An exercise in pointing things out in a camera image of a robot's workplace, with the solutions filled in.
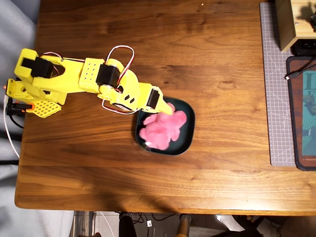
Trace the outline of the yellow gripper black motor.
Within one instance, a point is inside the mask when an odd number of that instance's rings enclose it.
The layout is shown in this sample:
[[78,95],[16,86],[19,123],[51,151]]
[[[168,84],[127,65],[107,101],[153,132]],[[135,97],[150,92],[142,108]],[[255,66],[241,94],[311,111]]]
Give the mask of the yellow gripper black motor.
[[137,100],[137,109],[157,111],[167,115],[173,114],[173,109],[164,101],[160,89],[150,83],[139,83],[140,95]]

